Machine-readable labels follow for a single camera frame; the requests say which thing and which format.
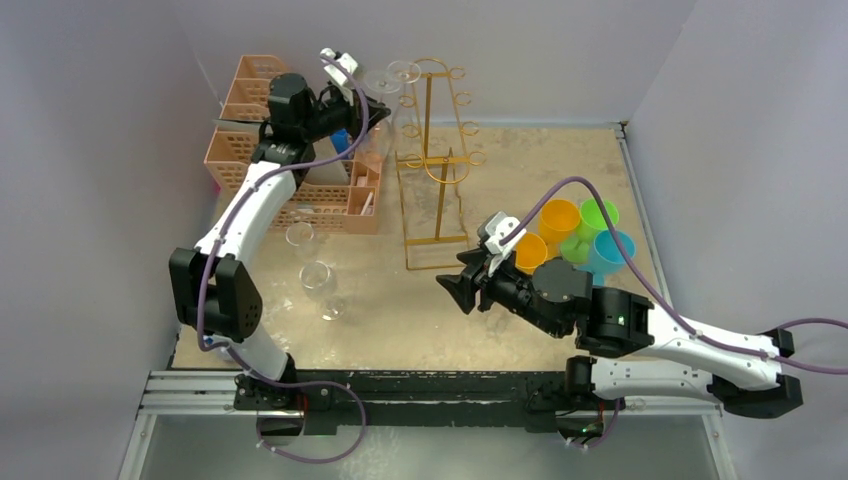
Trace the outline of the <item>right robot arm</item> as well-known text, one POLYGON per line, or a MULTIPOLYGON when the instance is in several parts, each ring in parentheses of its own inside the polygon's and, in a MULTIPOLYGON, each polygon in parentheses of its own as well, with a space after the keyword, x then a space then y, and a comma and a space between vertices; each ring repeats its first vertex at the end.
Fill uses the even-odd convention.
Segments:
POLYGON ((646 297, 596 286, 590 273, 561 258, 531 274, 513 260, 490 272, 491 256, 481 248, 458 258, 464 269, 436 281, 464 314, 499 305, 553 338, 574 338, 581 353, 567 360, 561 381, 573 406, 682 397, 720 404, 736 416, 774 419, 803 403, 799 379, 778 362, 794 351, 786 330, 737 334, 695 321, 682 327, 646 297))

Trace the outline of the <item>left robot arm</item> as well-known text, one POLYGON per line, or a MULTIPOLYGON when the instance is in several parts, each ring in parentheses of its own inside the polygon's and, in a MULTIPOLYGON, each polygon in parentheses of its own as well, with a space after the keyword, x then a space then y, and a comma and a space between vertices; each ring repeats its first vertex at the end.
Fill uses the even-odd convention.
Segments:
POLYGON ((339 130, 360 143, 391 110, 349 79, 315 94, 305 78, 284 73, 269 83, 268 116, 260 123, 246 176, 217 223, 191 248, 177 248, 168 268, 178 321, 194 329, 203 351, 225 349, 246 375, 261 381, 272 408, 297 399, 293 362, 261 327, 263 301, 248 265, 305 175, 320 166, 314 144, 339 130))

